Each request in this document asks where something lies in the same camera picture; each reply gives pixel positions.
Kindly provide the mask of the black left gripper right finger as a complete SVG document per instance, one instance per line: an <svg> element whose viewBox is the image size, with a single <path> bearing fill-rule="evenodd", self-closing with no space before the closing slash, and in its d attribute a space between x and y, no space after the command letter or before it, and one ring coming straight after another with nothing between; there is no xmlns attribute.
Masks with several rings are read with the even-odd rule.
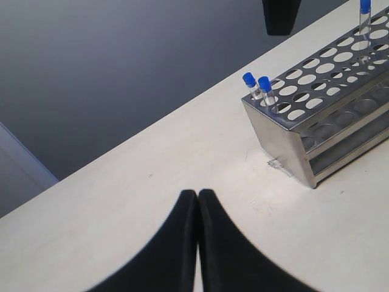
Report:
<svg viewBox="0 0 389 292"><path fill-rule="evenodd" d="M212 189L199 203L199 256L204 291L315 291L259 251L231 220Z"/></svg>

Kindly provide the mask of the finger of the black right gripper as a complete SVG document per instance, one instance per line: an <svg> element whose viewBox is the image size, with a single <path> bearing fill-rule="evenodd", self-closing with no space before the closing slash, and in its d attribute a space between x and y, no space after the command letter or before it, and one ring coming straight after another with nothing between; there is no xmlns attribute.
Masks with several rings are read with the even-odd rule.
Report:
<svg viewBox="0 0 389 292"><path fill-rule="evenodd" d="M294 28L301 0L262 0L267 34L288 36Z"/></svg>

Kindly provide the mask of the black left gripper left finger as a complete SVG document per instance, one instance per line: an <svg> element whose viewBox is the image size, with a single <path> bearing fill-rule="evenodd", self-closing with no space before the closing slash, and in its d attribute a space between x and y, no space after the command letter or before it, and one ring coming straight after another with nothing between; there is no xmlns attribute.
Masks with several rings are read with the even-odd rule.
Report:
<svg viewBox="0 0 389 292"><path fill-rule="evenodd" d="M152 239L127 264L91 291L193 291L198 198L183 190Z"/></svg>

